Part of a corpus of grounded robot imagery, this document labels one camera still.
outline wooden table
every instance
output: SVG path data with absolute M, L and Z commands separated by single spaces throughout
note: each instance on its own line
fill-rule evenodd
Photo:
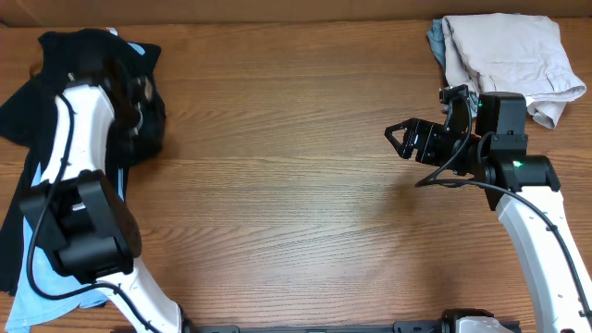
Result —
M 592 86 L 592 20 L 557 19 L 575 74 Z M 441 122 L 445 86 L 430 22 L 122 27 L 163 47 L 155 76 L 165 149 L 131 170 L 143 257 L 198 325 L 388 324 L 485 308 L 535 329 L 512 243 L 482 191 L 413 184 L 433 167 L 400 159 L 384 128 Z M 29 75 L 42 29 L 0 30 L 0 101 Z M 592 94 L 559 127 L 528 119 L 530 154 L 559 174 L 573 236 L 592 267 Z M 0 140 L 0 216 L 26 149 Z M 4 326 L 11 299 L 0 295 Z M 37 332 L 105 332 L 113 306 Z

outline white cloth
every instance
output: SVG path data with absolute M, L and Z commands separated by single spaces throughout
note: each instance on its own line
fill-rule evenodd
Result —
M 561 46 L 559 25 L 543 16 L 446 16 L 446 80 L 476 93 L 526 97 L 528 113 L 553 129 L 566 102 L 586 92 Z

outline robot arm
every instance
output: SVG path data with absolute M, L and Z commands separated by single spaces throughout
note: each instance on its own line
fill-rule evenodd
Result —
M 114 70 L 105 66 L 81 80 L 73 80 L 62 92 L 74 116 L 68 165 L 58 182 L 56 177 L 72 124 L 66 101 L 55 98 L 57 126 L 49 164 L 42 174 L 42 184 L 31 189 L 20 207 L 36 225 L 43 204 L 48 199 L 52 201 L 37 245 L 45 250 L 58 274 L 73 275 L 82 284 L 117 286 L 137 313 L 159 332 L 190 332 L 191 321 L 183 318 L 180 307 L 161 291 L 144 265 L 138 226 L 105 177 L 107 140 L 124 138 L 120 144 L 128 147 L 138 140 L 133 133 L 142 124 L 142 104 L 150 102 L 150 96 L 144 93 L 151 91 L 146 89 L 150 84 L 146 78 L 125 82 Z M 127 86 L 128 96 L 142 98 L 125 100 L 123 86 Z M 53 198 L 47 197 L 49 186 L 57 186 Z M 117 306 L 137 332 L 152 331 L 141 323 L 119 293 L 97 289 Z
M 567 225 L 560 191 L 550 187 L 523 187 L 521 196 L 543 211 L 557 226 L 573 258 L 586 297 L 592 299 L 592 282 Z M 496 208 L 506 228 L 526 278 L 539 332 L 590 332 L 574 280 L 559 243 L 530 208 L 504 195 Z
M 465 133 L 470 133 L 470 114 L 464 102 L 467 97 L 466 86 L 441 91 L 440 102 L 450 106 L 443 125 L 412 118 L 388 127 L 385 135 L 402 158 L 410 159 L 417 149 L 417 162 L 445 166 L 457 175 L 475 175 L 468 181 L 434 178 L 420 181 L 417 186 L 485 184 L 481 187 L 486 190 L 489 207 L 497 211 L 518 253 L 539 332 L 592 332 L 592 314 L 586 313 L 586 299 L 592 299 L 592 282 L 567 225 L 561 185 L 546 156 L 526 154 L 524 97 L 509 92 L 482 93 L 475 135 L 468 137 Z M 402 142 L 393 136 L 397 130 L 404 130 Z M 549 218 L 567 251 L 533 209 L 509 195 L 514 193 Z M 573 260 L 575 274 L 567 264 L 568 256 Z M 576 283 L 583 292 L 578 292 Z M 457 328 L 462 322 L 456 321 Z M 477 320 L 466 325 L 462 332 L 474 332 L 473 324 L 480 323 Z

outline black cloth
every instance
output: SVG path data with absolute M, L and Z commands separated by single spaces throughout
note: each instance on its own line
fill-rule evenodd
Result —
M 2 106 L 0 106 L 0 136 L 30 148 L 4 224 L 0 229 L 0 290 L 14 296 L 19 282 L 23 255 L 22 221 L 19 209 L 21 194 L 30 186 L 37 166 L 47 167 L 54 144 L 57 123 L 56 93 L 63 91 L 69 81 L 68 73 L 78 73 L 93 62 L 114 59 L 131 77 L 147 76 L 154 84 L 153 71 L 160 56 L 160 47 L 148 43 L 136 43 L 144 51 L 138 54 L 123 39 L 101 30 L 86 29 L 76 32 L 47 32 L 39 38 L 43 48 L 43 69 L 31 78 Z M 155 142 L 143 146 L 142 151 L 131 158 L 133 164 L 154 156 L 160 151 L 164 127 L 155 122 L 164 118 L 164 103 L 154 96 L 158 108 L 148 108 L 143 114 L 139 137 Z M 111 131 L 107 139 L 105 174 L 117 188 L 117 170 L 124 169 L 124 192 L 130 161 L 118 160 L 117 142 Z

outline black cable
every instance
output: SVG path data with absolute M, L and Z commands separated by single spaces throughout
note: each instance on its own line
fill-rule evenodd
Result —
M 489 131 L 481 137 L 481 140 L 479 141 L 479 144 L 477 145 L 477 163 L 478 164 L 481 164 L 481 160 L 482 160 L 481 153 L 483 152 L 483 145 L 485 144 L 487 139 L 489 139 L 493 135 L 496 135 L 496 132 Z
M 588 324 L 590 325 L 590 328 L 592 328 L 592 311 L 590 310 L 590 305 L 588 304 L 588 301 L 586 299 L 586 294 L 584 293 L 584 287 L 582 287 L 582 282 L 580 280 L 580 277 L 577 274 L 577 270 L 575 269 L 574 259 L 570 255 L 570 251 L 567 248 L 567 245 L 565 244 L 565 241 L 563 240 L 563 237 L 561 236 L 557 226 L 555 226 L 553 224 L 553 222 L 551 222 L 551 220 L 543 212 L 540 211 L 540 209 L 538 209 L 533 203 L 529 202 L 528 200 L 526 200 L 522 196 L 520 196 L 512 191 L 508 191 L 508 190 L 503 189 L 499 186 L 486 184 L 486 183 L 480 182 L 480 181 L 474 181 L 474 180 L 469 180 L 469 179 L 433 179 L 433 180 L 429 180 L 429 181 L 427 181 L 423 184 L 417 185 L 417 186 L 422 187 L 422 186 L 428 186 L 428 185 L 457 185 L 458 187 L 461 187 L 464 185 L 473 185 L 473 186 L 479 187 L 484 190 L 498 191 L 502 194 L 506 194 L 508 196 L 511 196 L 512 198 L 518 200 L 519 202 L 521 202 L 522 204 L 524 204 L 528 208 L 532 209 L 533 212 L 535 212 L 543 220 L 543 222 L 545 222 L 548 230 L 553 233 L 553 235 L 555 236 L 555 239 L 559 243 L 559 246 L 561 247 L 561 251 L 563 252 L 563 256 L 565 256 L 565 261 L 567 262 L 567 265 L 569 266 L 570 273 L 572 274 L 573 284 L 575 285 L 575 289 L 577 290 L 577 294 L 580 298 L 580 302 L 582 303 L 582 307 L 584 308 L 584 313 L 580 314 L 580 315 L 586 317 Z
M 37 226 L 35 226 L 35 230 L 33 231 L 33 234 L 31 237 L 31 243 L 29 244 L 29 253 L 27 254 L 27 280 L 29 281 L 29 285 L 31 286 L 31 289 L 33 291 L 35 291 L 39 296 L 41 296 L 47 300 L 52 300 L 52 301 L 64 300 L 66 298 L 80 295 L 83 292 L 86 292 L 89 290 L 95 290 L 98 288 L 110 289 L 113 291 L 114 294 L 119 295 L 119 297 L 121 297 L 123 302 L 125 302 L 125 304 L 129 307 L 129 309 L 131 310 L 133 315 L 138 319 L 138 321 L 142 325 L 144 325 L 144 327 L 146 329 L 152 330 L 154 333 L 160 333 L 155 327 L 153 327 L 150 324 L 150 322 L 146 321 L 146 319 L 144 319 L 142 317 L 142 315 L 140 314 L 140 312 L 138 312 L 138 309 L 135 307 L 135 305 L 133 304 L 131 299 L 128 297 L 128 295 L 126 295 L 123 292 L 123 290 L 116 285 L 113 285 L 110 283 L 99 282 L 99 283 L 93 283 L 89 286 L 82 287 L 77 290 L 63 293 L 60 295 L 50 295 L 50 294 L 45 293 L 43 290 L 41 290 L 39 288 L 39 286 L 37 286 L 37 284 L 35 283 L 34 275 L 33 275 L 33 257 L 34 257 L 33 254 L 35 253 L 37 238 L 39 237 L 39 230 L 41 229 L 41 225 L 43 223 L 43 218 L 45 217 L 45 214 L 47 213 L 47 209 L 49 208 L 49 205 L 51 204 L 51 202 L 54 198 L 54 195 L 56 194 L 57 184 L 62 180 L 62 178 L 64 177 L 64 173 L 66 172 L 66 167 L 68 166 L 68 159 L 69 159 L 69 155 L 70 155 L 70 147 L 72 146 L 72 137 L 74 134 L 74 109 L 72 108 L 72 105 L 70 104 L 69 100 L 66 97 L 64 97 L 64 94 L 60 93 L 58 95 L 58 97 L 64 102 L 64 104 L 66 104 L 66 107 L 68 108 L 68 116 L 70 119 L 70 126 L 69 126 L 69 130 L 68 130 L 68 138 L 66 140 L 66 147 L 64 148 L 64 154 L 61 159 L 61 165 L 60 165 L 59 170 L 57 172 L 57 176 L 55 177 L 54 183 L 50 184 L 50 186 L 49 186 L 49 192 L 47 193 L 47 199 L 45 199 L 45 203 L 43 204 L 43 209 L 41 211 L 41 215 L 39 216 L 39 221 L 37 222 Z
M 463 97 L 463 99 L 464 99 L 464 103 L 466 104 L 466 113 L 469 116 L 469 128 L 466 132 L 466 137 L 464 137 L 464 140 L 462 141 L 462 144 L 459 147 L 459 149 L 456 151 L 456 153 L 454 153 L 449 158 L 449 160 L 446 161 L 446 163 L 444 163 L 436 171 L 432 172 L 431 174 L 427 175 L 425 178 L 423 178 L 423 179 L 419 180 L 417 183 L 415 183 L 416 187 L 423 186 L 427 181 L 429 181 L 431 179 L 436 179 L 438 177 L 438 175 L 440 173 L 442 173 L 442 171 L 444 171 L 444 169 L 446 169 L 446 167 L 454 161 L 454 159 L 461 153 L 461 151 L 464 149 L 464 147 L 469 143 L 469 139 L 471 138 L 471 132 L 473 131 L 473 115 L 471 114 L 471 107 L 469 106 L 469 103 L 470 103 L 469 100 L 471 99 L 471 97 L 466 96 L 466 97 Z

